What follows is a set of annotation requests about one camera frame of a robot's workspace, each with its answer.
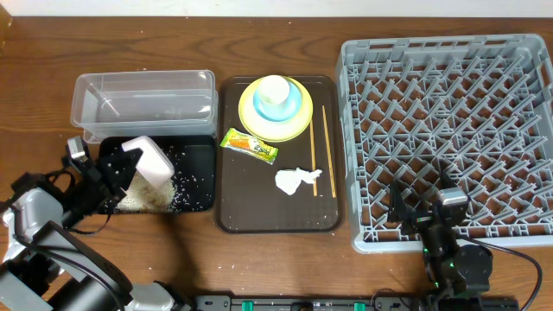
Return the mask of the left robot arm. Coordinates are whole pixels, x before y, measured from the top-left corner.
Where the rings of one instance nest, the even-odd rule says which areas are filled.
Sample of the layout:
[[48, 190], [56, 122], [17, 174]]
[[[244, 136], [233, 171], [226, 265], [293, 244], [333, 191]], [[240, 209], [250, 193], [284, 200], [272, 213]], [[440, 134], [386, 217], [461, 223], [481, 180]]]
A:
[[163, 282], [134, 285], [79, 240], [77, 224], [113, 206], [144, 158], [140, 149], [94, 161], [68, 150], [59, 170], [26, 173], [2, 202], [9, 246], [1, 263], [1, 303], [11, 310], [195, 310]]

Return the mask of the white pink bowl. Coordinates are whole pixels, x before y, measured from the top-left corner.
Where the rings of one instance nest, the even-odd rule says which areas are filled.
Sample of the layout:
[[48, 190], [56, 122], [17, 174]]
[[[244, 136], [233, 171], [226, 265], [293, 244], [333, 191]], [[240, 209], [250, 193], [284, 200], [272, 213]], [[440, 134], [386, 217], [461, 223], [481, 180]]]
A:
[[148, 136], [140, 136], [122, 143], [122, 150], [140, 149], [143, 153], [136, 169], [154, 188], [163, 187], [174, 175], [175, 169], [161, 148]]

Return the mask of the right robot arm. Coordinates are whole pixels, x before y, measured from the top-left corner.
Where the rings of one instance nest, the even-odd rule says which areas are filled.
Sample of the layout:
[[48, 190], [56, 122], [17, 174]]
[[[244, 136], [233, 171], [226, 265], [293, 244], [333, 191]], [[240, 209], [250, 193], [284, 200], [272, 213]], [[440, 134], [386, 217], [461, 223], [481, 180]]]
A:
[[480, 294], [490, 289], [493, 254], [484, 246], [457, 242], [454, 227], [466, 217], [470, 197], [445, 173], [431, 208], [408, 206], [399, 181], [390, 184], [388, 220], [401, 225], [403, 235], [416, 234], [423, 244], [423, 259], [436, 290], [425, 298], [428, 310], [481, 310]]

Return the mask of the green snack wrapper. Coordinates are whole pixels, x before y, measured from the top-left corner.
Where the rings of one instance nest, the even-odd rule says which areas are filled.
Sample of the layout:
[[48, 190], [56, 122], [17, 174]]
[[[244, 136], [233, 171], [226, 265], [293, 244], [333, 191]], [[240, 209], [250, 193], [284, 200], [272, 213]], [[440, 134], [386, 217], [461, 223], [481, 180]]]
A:
[[255, 157], [269, 164], [273, 164], [278, 155], [278, 148], [234, 128], [230, 128], [226, 132], [219, 146]]

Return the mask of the cream plastic cup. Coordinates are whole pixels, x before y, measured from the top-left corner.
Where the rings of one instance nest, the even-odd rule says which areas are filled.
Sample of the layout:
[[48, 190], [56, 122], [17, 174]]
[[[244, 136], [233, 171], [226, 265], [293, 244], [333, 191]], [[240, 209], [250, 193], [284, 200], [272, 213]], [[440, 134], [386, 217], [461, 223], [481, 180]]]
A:
[[289, 82], [280, 75], [261, 78], [254, 93], [254, 103], [265, 112], [284, 111], [290, 93]]

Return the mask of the white tissue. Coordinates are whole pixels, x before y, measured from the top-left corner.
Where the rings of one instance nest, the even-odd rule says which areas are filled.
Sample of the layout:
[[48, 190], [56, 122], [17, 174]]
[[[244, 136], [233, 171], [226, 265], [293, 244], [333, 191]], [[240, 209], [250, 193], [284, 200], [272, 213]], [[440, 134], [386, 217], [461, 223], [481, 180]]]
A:
[[279, 170], [276, 172], [275, 183], [287, 195], [292, 195], [302, 183], [314, 185], [321, 173], [320, 169], [312, 172], [301, 168]]

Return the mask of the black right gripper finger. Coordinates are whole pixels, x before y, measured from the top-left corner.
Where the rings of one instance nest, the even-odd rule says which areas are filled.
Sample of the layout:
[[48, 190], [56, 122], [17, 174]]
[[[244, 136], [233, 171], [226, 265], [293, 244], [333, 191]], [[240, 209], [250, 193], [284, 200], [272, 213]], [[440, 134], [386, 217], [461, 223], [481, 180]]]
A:
[[457, 183], [449, 176], [446, 170], [448, 164], [443, 160], [439, 160], [438, 166], [439, 166], [439, 182], [441, 184], [440, 189], [445, 190], [445, 189], [457, 187]]
[[390, 184], [390, 195], [391, 202], [388, 211], [388, 221], [391, 223], [402, 222], [408, 216], [408, 209], [396, 181]]

